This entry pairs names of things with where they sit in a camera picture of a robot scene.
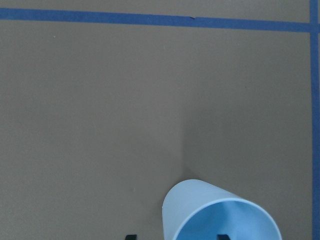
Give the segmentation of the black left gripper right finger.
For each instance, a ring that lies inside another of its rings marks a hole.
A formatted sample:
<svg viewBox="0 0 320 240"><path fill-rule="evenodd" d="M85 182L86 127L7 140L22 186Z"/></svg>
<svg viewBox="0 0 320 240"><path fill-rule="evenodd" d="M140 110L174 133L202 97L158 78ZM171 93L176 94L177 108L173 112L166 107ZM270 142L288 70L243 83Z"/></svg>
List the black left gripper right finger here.
<svg viewBox="0 0 320 240"><path fill-rule="evenodd" d="M218 234L216 236L217 240L231 240L228 234Z"/></svg>

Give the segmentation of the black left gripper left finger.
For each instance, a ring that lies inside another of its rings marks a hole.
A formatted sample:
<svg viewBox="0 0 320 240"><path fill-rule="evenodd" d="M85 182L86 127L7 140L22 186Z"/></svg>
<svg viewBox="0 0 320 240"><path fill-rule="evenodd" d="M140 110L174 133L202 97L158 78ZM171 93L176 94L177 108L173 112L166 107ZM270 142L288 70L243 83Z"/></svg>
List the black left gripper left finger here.
<svg viewBox="0 0 320 240"><path fill-rule="evenodd" d="M128 234L125 236L125 240L137 240L136 234Z"/></svg>

